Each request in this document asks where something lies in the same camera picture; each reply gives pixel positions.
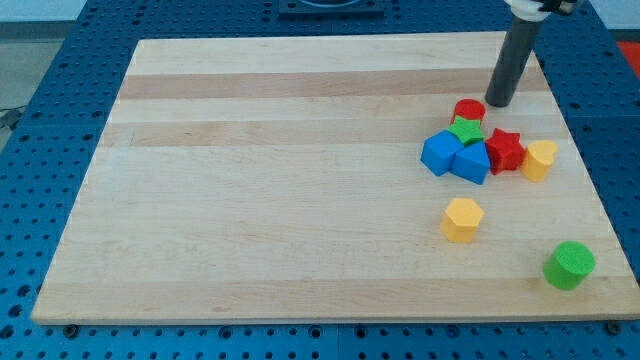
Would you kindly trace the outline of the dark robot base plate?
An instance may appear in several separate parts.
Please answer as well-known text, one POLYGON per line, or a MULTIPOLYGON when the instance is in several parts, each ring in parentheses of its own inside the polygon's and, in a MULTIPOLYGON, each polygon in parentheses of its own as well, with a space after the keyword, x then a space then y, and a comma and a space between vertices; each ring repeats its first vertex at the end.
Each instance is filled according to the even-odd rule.
POLYGON ((280 18, 383 15, 384 0, 277 0, 280 18))

